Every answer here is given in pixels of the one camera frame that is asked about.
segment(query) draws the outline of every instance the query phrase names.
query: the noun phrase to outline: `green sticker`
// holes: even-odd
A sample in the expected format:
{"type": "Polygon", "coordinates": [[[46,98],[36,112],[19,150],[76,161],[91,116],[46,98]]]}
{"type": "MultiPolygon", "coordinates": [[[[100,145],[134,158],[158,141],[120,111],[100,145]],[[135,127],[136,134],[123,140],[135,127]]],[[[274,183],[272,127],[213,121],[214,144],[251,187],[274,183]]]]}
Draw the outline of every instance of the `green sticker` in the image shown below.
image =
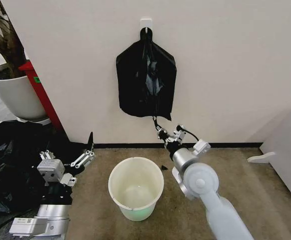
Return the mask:
{"type": "Polygon", "coordinates": [[[40,79],[37,77],[37,76],[34,76],[33,77],[34,81],[37,83],[37,84],[40,84],[40,79]]]}

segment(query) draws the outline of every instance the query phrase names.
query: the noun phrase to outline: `white wall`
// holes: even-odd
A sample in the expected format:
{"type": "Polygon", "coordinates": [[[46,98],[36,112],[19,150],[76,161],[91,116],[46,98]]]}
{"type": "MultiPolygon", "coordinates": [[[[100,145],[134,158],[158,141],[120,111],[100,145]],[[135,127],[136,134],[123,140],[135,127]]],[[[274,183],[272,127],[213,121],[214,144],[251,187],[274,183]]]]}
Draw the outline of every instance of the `white wall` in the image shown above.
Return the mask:
{"type": "Polygon", "coordinates": [[[71,140],[157,142],[119,108],[116,56],[141,17],[177,64],[172,130],[262,142],[291,109],[291,0],[2,0],[71,140]]]}

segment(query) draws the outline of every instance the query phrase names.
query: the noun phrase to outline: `white trash bin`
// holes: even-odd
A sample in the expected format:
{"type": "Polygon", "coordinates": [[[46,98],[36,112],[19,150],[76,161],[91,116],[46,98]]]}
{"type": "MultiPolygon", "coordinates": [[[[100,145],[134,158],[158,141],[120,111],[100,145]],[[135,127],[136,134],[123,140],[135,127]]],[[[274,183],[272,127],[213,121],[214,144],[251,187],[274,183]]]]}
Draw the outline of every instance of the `white trash bin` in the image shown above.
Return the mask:
{"type": "Polygon", "coordinates": [[[108,190],[123,215],[131,221],[148,218],[164,189],[160,168],[144,157],[130,157],[112,170],[108,190]]]}

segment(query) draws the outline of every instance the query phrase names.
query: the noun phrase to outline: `black plastic sheet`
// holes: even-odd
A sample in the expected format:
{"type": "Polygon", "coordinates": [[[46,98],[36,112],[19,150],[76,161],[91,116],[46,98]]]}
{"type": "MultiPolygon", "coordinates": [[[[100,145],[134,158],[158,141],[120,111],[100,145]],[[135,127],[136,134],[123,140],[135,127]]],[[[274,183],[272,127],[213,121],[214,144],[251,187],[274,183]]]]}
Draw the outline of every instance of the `black plastic sheet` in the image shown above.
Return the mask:
{"type": "Polygon", "coordinates": [[[82,153],[84,146],[70,142],[51,124],[0,123],[0,214],[22,212],[40,204],[45,185],[37,170],[41,151],[49,149],[68,164],[82,153]]]}
{"type": "Polygon", "coordinates": [[[150,28],[116,57],[120,108],[136,117],[171,120],[177,68],[175,59],[152,41],[150,28]]]}

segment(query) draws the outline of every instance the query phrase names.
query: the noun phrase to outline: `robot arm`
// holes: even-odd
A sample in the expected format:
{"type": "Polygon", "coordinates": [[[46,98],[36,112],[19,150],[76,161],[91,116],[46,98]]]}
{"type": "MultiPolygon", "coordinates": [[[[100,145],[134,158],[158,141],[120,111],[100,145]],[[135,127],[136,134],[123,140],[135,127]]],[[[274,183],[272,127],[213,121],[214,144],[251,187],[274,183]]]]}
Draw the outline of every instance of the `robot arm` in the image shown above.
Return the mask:
{"type": "Polygon", "coordinates": [[[38,213],[34,218],[17,217],[13,220],[10,234],[31,237],[33,240],[64,240],[70,221],[69,208],[72,204],[71,193],[77,178],[94,159],[93,144],[70,167],[65,168],[61,160],[55,159],[52,152],[40,152],[42,161],[37,166],[45,180],[45,194],[42,196],[38,213]]]}
{"type": "Polygon", "coordinates": [[[158,139],[164,141],[165,148],[170,152],[174,163],[172,175],[184,195],[193,200],[200,198],[206,208],[207,222],[218,240],[253,240],[246,225],[233,205],[224,197],[219,196],[219,178],[209,165],[200,162],[200,156],[209,149],[209,143],[200,139],[189,151],[183,144],[187,131],[178,125],[173,135],[157,124],[154,120],[158,139]]]}

